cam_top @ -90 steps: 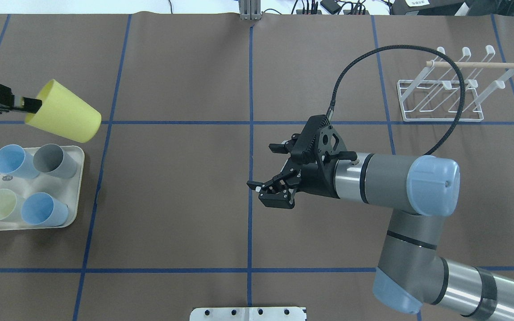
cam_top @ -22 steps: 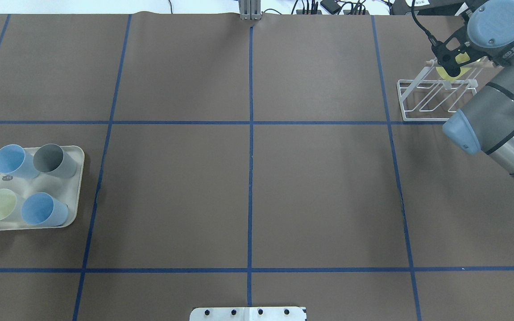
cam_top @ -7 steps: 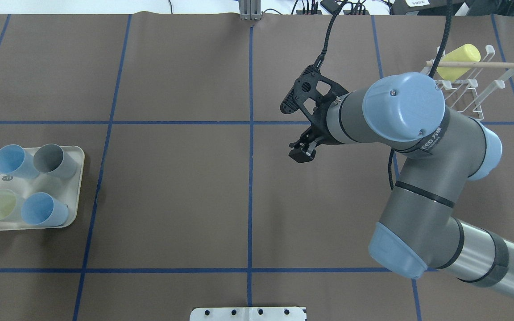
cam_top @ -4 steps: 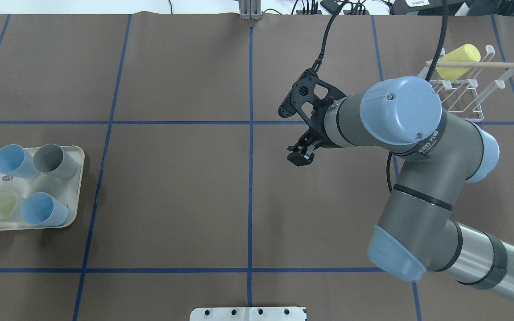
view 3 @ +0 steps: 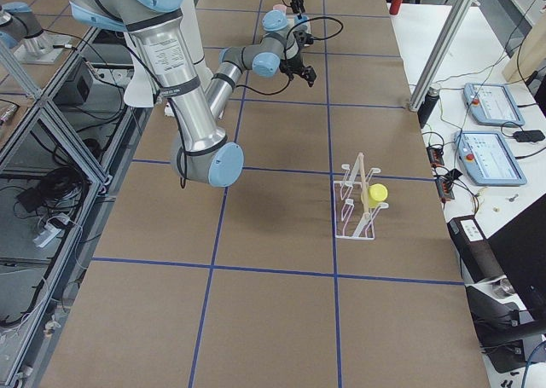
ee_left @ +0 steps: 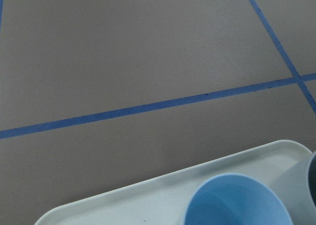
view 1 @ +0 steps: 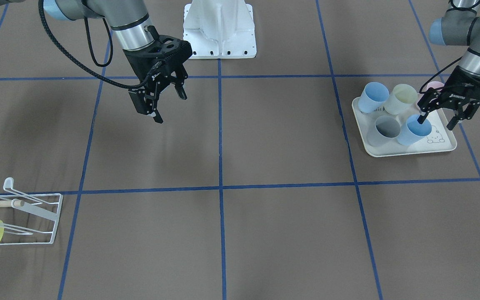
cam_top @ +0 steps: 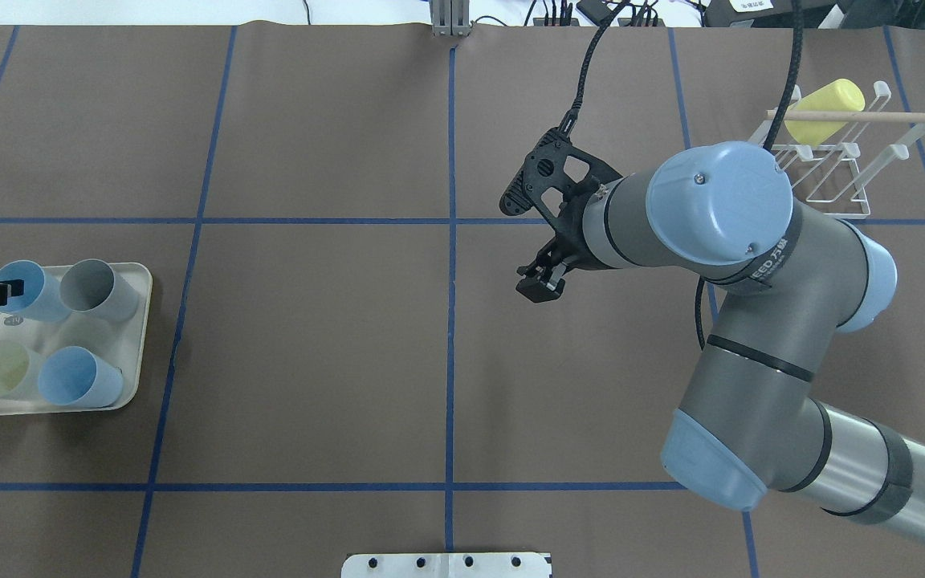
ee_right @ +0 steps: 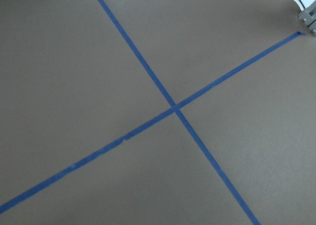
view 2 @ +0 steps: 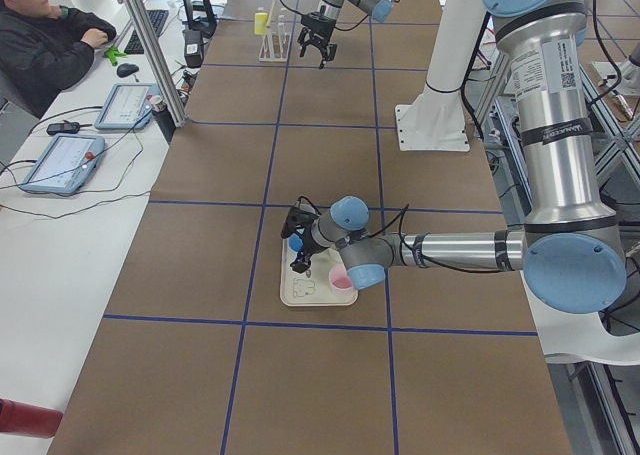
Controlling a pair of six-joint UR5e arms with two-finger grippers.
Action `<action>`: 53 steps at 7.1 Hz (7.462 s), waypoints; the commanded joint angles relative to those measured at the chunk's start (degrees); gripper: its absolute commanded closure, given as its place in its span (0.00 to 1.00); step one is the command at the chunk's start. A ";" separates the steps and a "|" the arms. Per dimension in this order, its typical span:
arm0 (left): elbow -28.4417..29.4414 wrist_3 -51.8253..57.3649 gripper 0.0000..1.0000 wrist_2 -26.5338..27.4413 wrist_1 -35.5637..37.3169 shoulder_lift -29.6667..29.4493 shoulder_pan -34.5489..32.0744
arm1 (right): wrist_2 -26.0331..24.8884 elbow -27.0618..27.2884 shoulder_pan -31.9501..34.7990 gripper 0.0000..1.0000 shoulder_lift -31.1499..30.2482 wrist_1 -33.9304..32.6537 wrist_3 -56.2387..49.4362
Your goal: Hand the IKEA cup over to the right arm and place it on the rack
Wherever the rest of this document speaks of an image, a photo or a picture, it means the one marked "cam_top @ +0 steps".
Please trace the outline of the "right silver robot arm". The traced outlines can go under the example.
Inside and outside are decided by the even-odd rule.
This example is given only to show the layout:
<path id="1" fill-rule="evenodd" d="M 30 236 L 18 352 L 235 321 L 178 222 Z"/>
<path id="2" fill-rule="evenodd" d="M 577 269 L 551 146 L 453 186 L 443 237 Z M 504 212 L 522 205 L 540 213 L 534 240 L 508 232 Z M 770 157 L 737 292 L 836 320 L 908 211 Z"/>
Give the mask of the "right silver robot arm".
<path id="1" fill-rule="evenodd" d="M 891 303 L 891 254 L 793 196 L 775 157 L 744 141 L 690 148 L 622 176 L 567 141 L 530 151 L 503 191 L 554 237 L 518 292 L 558 299 L 569 271 L 679 267 L 724 300 L 673 413 L 666 472 L 748 512 L 769 490 L 925 544 L 925 444 L 812 399 L 833 337 Z"/>

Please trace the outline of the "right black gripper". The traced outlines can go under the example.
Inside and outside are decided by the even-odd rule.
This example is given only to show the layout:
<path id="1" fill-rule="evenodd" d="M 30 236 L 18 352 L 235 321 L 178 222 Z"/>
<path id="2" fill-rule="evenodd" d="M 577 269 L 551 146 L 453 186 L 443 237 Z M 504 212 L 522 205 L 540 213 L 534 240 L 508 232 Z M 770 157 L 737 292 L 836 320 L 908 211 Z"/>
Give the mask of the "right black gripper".
<path id="1" fill-rule="evenodd" d="M 591 271 L 592 257 L 587 246 L 566 235 L 555 233 L 546 245 L 537 250 L 535 259 L 517 267 L 519 281 L 516 291 L 532 303 L 560 299 L 565 289 L 565 276 L 572 271 Z"/>

